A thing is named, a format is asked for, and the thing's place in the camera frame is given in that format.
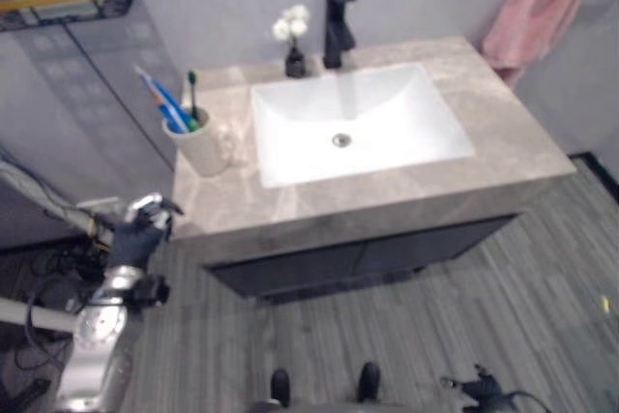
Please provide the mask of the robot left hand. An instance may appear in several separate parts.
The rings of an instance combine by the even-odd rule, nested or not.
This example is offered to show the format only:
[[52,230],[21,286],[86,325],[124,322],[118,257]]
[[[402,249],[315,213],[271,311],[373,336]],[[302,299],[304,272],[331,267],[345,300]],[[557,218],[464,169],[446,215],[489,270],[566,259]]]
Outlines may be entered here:
[[174,215],[183,216],[184,211],[159,192],[132,201],[114,226],[106,270],[129,266],[146,271],[151,255],[169,238]]

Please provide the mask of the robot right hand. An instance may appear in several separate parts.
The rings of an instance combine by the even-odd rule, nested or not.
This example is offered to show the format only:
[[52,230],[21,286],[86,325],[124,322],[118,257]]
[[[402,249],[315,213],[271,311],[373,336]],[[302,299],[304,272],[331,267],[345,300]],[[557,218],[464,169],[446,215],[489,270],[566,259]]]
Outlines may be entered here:
[[516,412],[513,402],[508,399],[496,378],[483,365],[474,365],[477,377],[463,381],[449,376],[441,376],[443,388],[459,391],[473,400],[472,404],[461,407],[462,412]]

